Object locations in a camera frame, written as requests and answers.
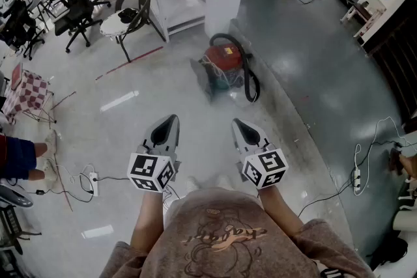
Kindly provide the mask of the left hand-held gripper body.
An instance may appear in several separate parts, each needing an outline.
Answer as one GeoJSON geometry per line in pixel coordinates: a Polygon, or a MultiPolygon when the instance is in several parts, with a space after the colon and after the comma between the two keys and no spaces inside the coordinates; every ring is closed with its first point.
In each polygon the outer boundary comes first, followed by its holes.
{"type": "Polygon", "coordinates": [[[177,147],[176,144],[139,146],[130,155],[127,177],[137,189],[162,193],[178,173],[177,147]]]}

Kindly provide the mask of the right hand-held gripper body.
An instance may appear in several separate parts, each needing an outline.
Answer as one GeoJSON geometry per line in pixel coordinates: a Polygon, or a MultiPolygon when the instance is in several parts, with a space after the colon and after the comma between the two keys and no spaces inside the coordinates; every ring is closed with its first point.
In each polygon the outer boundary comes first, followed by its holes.
{"type": "Polygon", "coordinates": [[[275,186],[289,169],[282,149],[268,139],[261,139],[256,145],[236,140],[236,149],[240,159],[237,169],[242,180],[250,181],[257,189],[275,186]]]}

